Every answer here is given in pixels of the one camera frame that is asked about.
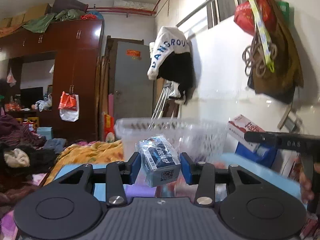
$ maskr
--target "yellow strap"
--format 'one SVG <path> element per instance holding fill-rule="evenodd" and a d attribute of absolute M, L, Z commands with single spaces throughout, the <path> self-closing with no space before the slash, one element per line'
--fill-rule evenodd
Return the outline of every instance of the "yellow strap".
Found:
<path fill-rule="evenodd" d="M 269 51 L 269 47 L 268 47 L 268 43 L 271 43 L 270 35 L 264 25 L 264 22 L 262 21 L 262 17 L 261 17 L 260 12 L 257 8 L 257 4 L 256 4 L 255 0 L 248 0 L 248 1 L 250 3 L 250 6 L 251 6 L 251 9 L 253 12 L 254 22 L 259 30 L 266 65 L 269 68 L 269 70 L 272 73 L 274 73 L 275 72 L 275 64 L 272 61 L 272 59 L 270 58 L 270 51 Z"/>

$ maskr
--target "red paper sign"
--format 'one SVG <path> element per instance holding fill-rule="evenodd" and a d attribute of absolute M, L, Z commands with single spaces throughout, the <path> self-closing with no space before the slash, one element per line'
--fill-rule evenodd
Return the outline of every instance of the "red paper sign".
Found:
<path fill-rule="evenodd" d="M 132 57 L 141 57 L 141 51 L 127 49 L 127 55 Z"/>

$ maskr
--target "laundry basket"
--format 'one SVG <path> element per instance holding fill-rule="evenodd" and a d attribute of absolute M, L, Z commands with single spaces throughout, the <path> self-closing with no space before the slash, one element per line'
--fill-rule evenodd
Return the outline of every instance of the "laundry basket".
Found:
<path fill-rule="evenodd" d="M 135 152 L 138 141 L 164 134 L 178 154 L 186 152 L 195 162 L 213 162 L 222 153 L 227 137 L 224 123 L 171 118 L 119 119 L 115 133 L 123 142 L 126 161 Z"/>

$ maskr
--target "white hoodie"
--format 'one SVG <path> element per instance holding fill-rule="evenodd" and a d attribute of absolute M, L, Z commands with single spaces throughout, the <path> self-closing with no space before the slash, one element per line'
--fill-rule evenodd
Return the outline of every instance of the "white hoodie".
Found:
<path fill-rule="evenodd" d="M 190 52 L 190 47 L 182 31 L 177 27 L 162 26 L 153 48 L 151 66 L 148 70 L 148 78 L 155 80 L 158 76 L 159 67 L 172 53 L 181 54 Z"/>

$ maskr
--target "red and white box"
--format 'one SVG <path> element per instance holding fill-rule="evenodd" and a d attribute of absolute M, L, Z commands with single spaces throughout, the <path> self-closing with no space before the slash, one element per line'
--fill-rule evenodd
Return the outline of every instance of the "red and white box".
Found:
<path fill-rule="evenodd" d="M 247 149 L 249 149 L 252 152 L 255 152 L 258 149 L 260 144 L 247 142 L 244 139 L 244 134 L 248 131 L 264 132 L 263 129 L 261 129 L 255 123 L 251 122 L 242 114 L 228 122 L 227 131 L 232 137 L 237 139 L 241 144 L 243 144 Z"/>

